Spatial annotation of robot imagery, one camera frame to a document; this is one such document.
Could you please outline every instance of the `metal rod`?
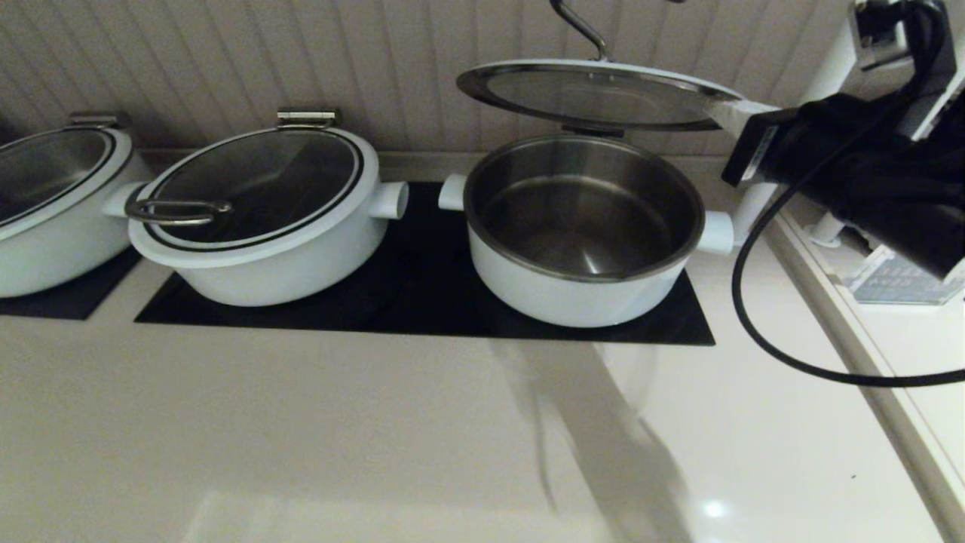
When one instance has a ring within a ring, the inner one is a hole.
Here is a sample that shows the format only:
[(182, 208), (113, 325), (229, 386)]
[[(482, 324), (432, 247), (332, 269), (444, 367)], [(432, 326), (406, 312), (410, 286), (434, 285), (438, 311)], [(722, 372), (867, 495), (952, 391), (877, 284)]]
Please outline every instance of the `metal rod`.
[(841, 246), (841, 238), (839, 237), (841, 230), (844, 230), (844, 223), (839, 221), (831, 212), (825, 212), (817, 224), (804, 228), (812, 242), (822, 247), (831, 248)]
[(553, 7), (553, 11), (562, 17), (569, 26), (575, 28), (584, 38), (590, 40), (590, 42), (596, 46), (598, 55), (596, 60), (600, 62), (610, 61), (610, 51), (607, 48), (606, 40), (603, 39), (603, 35), (596, 32), (583, 17), (576, 14), (570, 6), (564, 4), (563, 0), (549, 0), (549, 4)]

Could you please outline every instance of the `lid hinge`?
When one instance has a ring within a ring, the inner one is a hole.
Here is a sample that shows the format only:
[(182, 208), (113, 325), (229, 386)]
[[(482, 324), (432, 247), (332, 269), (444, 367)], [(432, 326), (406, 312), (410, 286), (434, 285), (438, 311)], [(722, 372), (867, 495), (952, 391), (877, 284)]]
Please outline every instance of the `lid hinge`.
[(595, 137), (611, 137), (617, 139), (623, 139), (626, 136), (626, 130), (623, 129), (593, 129), (588, 127), (578, 127), (575, 125), (562, 125), (561, 128), (567, 132), (573, 132), (574, 134), (588, 135)]
[(342, 123), (338, 107), (280, 107), (279, 129), (329, 129)]
[(123, 111), (75, 111), (68, 122), (69, 129), (127, 129), (131, 125), (130, 115)]

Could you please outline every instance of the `glass lid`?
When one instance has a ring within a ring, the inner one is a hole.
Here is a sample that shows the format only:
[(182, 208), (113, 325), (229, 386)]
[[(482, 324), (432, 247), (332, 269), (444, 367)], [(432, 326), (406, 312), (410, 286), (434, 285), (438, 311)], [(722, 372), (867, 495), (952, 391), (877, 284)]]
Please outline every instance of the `glass lid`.
[(0, 224), (88, 180), (113, 150), (100, 130), (61, 130), (0, 148)]
[(256, 132), (191, 158), (167, 176), (150, 202), (155, 214), (183, 213), (190, 202), (227, 202), (231, 210), (207, 224), (159, 228), (197, 243), (251, 241), (323, 216), (352, 191), (361, 171), (358, 148), (337, 133)]
[(606, 61), (517, 60), (459, 76), (470, 97), (588, 129), (712, 130), (709, 100), (742, 100), (695, 77)]

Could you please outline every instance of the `black cable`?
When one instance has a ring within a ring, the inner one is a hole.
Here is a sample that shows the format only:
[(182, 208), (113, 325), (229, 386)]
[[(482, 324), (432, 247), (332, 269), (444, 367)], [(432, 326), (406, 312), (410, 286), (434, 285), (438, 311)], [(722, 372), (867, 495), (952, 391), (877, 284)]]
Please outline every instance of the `black cable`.
[(781, 362), (789, 365), (790, 367), (802, 371), (804, 373), (819, 377), (821, 379), (826, 379), (829, 381), (835, 381), (838, 383), (845, 383), (848, 385), (855, 386), (874, 386), (874, 387), (885, 387), (885, 388), (907, 388), (913, 386), (935, 386), (935, 385), (947, 385), (950, 383), (959, 383), (965, 381), (965, 369), (952, 370), (942, 373), (933, 373), (925, 375), (914, 375), (914, 376), (904, 376), (904, 377), (882, 377), (873, 375), (858, 375), (851, 373), (842, 373), (838, 371), (833, 371), (818, 366), (813, 366), (807, 362), (801, 361), (787, 353), (781, 351), (773, 344), (768, 342), (760, 332), (751, 323), (751, 319), (747, 314), (747, 308), (744, 306), (744, 297), (741, 293), (741, 279), (744, 275), (744, 267), (747, 264), (748, 256), (751, 254), (751, 249), (754, 247), (754, 243), (758, 240), (760, 235), (763, 233), (764, 228), (777, 216), (778, 212), (784, 205), (790, 201), (790, 199), (797, 194), (801, 188), (804, 187), (811, 179), (814, 178), (821, 170), (823, 170), (828, 164), (840, 158), (844, 153), (849, 151), (856, 143), (858, 143), (862, 138), (866, 137), (874, 129), (884, 121), (888, 120), (889, 117), (900, 112), (902, 108), (906, 105), (905, 102), (910, 98), (913, 98), (919, 87), (927, 79), (927, 73), (934, 63), (935, 58), (938, 56), (938, 51), (947, 38), (943, 31), (943, 27), (939, 16), (933, 12), (931, 6), (924, 6), (918, 3), (911, 3), (907, 5), (907, 8), (911, 11), (922, 10), (925, 16), (929, 19), (929, 26), (931, 27), (930, 41), (931, 41), (931, 56), (925, 62), (923, 70), (916, 71), (915, 76), (912, 80), (908, 82), (900, 91), (894, 95), (894, 104), (892, 107), (887, 108), (885, 111), (880, 113), (876, 118), (867, 123), (862, 128), (856, 130), (851, 136), (849, 136), (842, 144), (839, 145), (837, 149), (828, 154), (824, 159), (822, 159), (815, 167), (810, 171), (805, 173), (798, 179), (793, 185), (791, 185), (778, 199), (763, 213), (760, 219), (755, 223), (754, 227), (751, 229), (748, 235), (747, 241), (744, 246), (741, 247), (740, 252), (737, 254), (737, 261), (734, 263), (733, 267), (733, 278), (731, 280), (731, 294), (733, 296), (734, 309), (737, 312), (737, 319), (740, 324), (747, 330), (747, 333), (752, 339), (769, 355), (780, 360)]

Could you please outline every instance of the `glass lid rim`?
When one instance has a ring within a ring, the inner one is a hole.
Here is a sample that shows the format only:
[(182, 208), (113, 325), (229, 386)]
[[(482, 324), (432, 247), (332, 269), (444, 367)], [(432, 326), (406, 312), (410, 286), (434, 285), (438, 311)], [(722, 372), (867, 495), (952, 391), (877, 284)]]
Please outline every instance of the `glass lid rim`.
[(362, 156), (362, 153), (355, 148), (355, 145), (352, 143), (352, 141), (344, 137), (343, 135), (337, 133), (334, 130), (315, 129), (315, 128), (307, 128), (307, 127), (301, 127), (301, 126), (297, 128), (276, 127), (274, 129), (263, 129), (263, 130), (256, 130), (254, 132), (239, 134), (237, 136), (233, 136), (233, 137), (215, 142), (207, 147), (204, 147), (203, 149), (196, 151), (195, 153), (186, 157), (184, 160), (180, 161), (179, 163), (173, 165), (172, 167), (168, 168), (166, 171), (161, 173), (161, 175), (157, 178), (157, 185), (151, 191), (151, 198), (158, 197), (160, 195), (160, 191), (172, 181), (171, 178), (174, 177), (176, 174), (182, 174), (186, 168), (196, 167), (197, 164), (195, 163), (195, 161), (203, 157), (204, 155), (207, 155), (208, 153), (216, 152), (223, 147), (233, 145), (234, 143), (238, 143), (243, 140), (267, 136), (269, 134), (282, 133), (282, 132), (311, 134), (312, 136), (327, 135), (330, 137), (334, 137), (335, 139), (339, 140), (343, 145), (348, 147), (348, 149), (352, 152), (352, 156), (355, 158), (355, 163), (361, 166), (358, 168), (359, 170), (361, 170), (362, 167), (365, 166), (365, 158)]
[(679, 90), (691, 92), (695, 95), (699, 95), (710, 100), (745, 100), (743, 96), (732, 89), (728, 89), (722, 85), (718, 85), (711, 81), (706, 81), (690, 75), (630, 64), (595, 60), (581, 61), (571, 59), (517, 59), (483, 64), (461, 73), (456, 79), (456, 86), (460, 91), (470, 98), (481, 101), (488, 105), (499, 107), (513, 113), (521, 113), (524, 115), (539, 117), (541, 119), (549, 119), (551, 121), (567, 123), (576, 127), (584, 127), (589, 129), (652, 129), (663, 131), (698, 131), (720, 128), (709, 116), (699, 121), (682, 123), (628, 123), (570, 117), (563, 114), (533, 109), (525, 105), (506, 100), (496, 95), (489, 89), (488, 82), (494, 76), (504, 75), (507, 73), (536, 71), (557, 73), (592, 72), (620, 75), (623, 77), (632, 76), (645, 81), (675, 87)]
[(246, 140), (249, 138), (257, 138), (261, 136), (267, 136), (268, 134), (275, 134), (279, 132), (300, 132), (309, 136), (324, 135), (328, 137), (333, 137), (339, 140), (343, 145), (345, 145), (349, 151), (352, 153), (354, 158), (354, 171), (346, 180), (339, 194), (336, 195), (331, 200), (325, 202), (323, 205), (318, 206), (318, 208), (308, 216), (305, 216), (294, 223), (287, 224), (281, 228), (260, 234), (251, 238), (243, 238), (228, 242), (193, 242), (190, 240), (184, 240), (177, 236), (174, 236), (166, 232), (163, 227), (154, 224), (142, 224), (145, 227), (148, 235), (161, 245), (173, 248), (177, 251), (186, 251), (189, 253), (222, 253), (230, 252), (238, 249), (246, 249), (249, 247), (264, 245), (266, 243), (272, 243), (274, 241), (280, 240), (288, 235), (304, 230), (310, 225), (316, 223), (317, 221), (328, 216), (335, 209), (339, 208), (346, 198), (358, 189), (360, 181), (364, 177), (365, 172), (369, 168), (369, 163), (365, 160), (365, 154), (359, 146), (352, 141), (351, 138), (346, 137), (338, 129), (331, 128), (314, 128), (314, 127), (275, 127), (273, 129), (262, 129), (256, 130), (254, 132), (248, 132), (240, 134), (234, 137), (227, 138), (225, 140), (216, 142), (209, 145), (202, 150), (199, 150), (195, 154), (187, 157), (182, 162), (172, 166), (167, 171), (165, 171), (157, 179), (157, 185), (154, 186), (150, 191), (150, 198), (163, 197), (161, 190), (165, 187), (171, 177), (182, 171), (183, 168), (187, 167), (188, 164), (193, 162), (195, 159), (201, 158), (207, 153), (217, 151), (218, 149), (233, 144), (235, 142)]
[[(0, 229), (3, 229), (7, 226), (11, 226), (15, 223), (18, 223), (19, 221), (25, 219), (28, 216), (36, 215), (44, 210), (47, 210), (55, 203), (63, 202), (66, 198), (68, 198), (70, 194), (76, 192), (77, 189), (79, 189), (81, 186), (87, 185), (90, 180), (96, 178), (97, 175), (101, 173), (101, 171), (104, 168), (104, 165), (107, 164), (107, 161), (110, 159), (110, 157), (113, 156), (114, 153), (117, 151), (118, 144), (117, 144), (117, 139), (114, 137), (114, 135), (103, 129), (90, 128), (90, 127), (67, 127), (63, 129), (49, 130), (46, 132), (29, 135), (26, 137), (16, 139), (4, 145), (0, 145), (0, 155), (2, 155), (22, 145), (26, 145), (31, 142), (36, 143), (35, 140), (50, 139), (52, 141), (56, 141), (64, 137), (70, 137), (70, 134), (76, 134), (76, 133), (96, 134), (100, 138), (100, 143), (103, 143), (103, 150), (101, 151), (100, 157), (97, 159), (94, 165), (92, 165), (87, 171), (85, 171), (84, 174), (80, 176), (75, 182), (63, 187), (63, 189), (58, 190), (55, 194), (52, 194), (48, 198), (41, 200), (40, 202), (20, 211), (17, 214), (13, 214), (6, 218), (0, 219)], [(113, 177), (104, 180), (104, 182), (106, 183), (111, 179), (113, 179)]]

